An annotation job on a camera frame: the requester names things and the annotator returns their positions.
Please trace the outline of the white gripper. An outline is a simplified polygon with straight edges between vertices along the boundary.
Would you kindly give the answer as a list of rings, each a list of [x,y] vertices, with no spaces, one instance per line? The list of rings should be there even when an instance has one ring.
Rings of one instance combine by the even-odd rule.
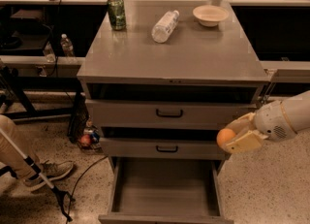
[[[256,113],[246,113],[229,123],[227,128],[237,134],[222,144],[222,148],[230,154],[260,148],[266,137],[271,141],[282,142],[296,136],[296,131],[286,115],[281,101],[263,105]]]

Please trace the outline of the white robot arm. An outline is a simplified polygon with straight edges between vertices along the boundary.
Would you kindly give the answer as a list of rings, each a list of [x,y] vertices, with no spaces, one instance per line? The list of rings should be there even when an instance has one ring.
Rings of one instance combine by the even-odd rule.
[[[283,142],[310,128],[310,91],[265,104],[220,130],[216,142],[230,154],[251,151],[265,140]]]

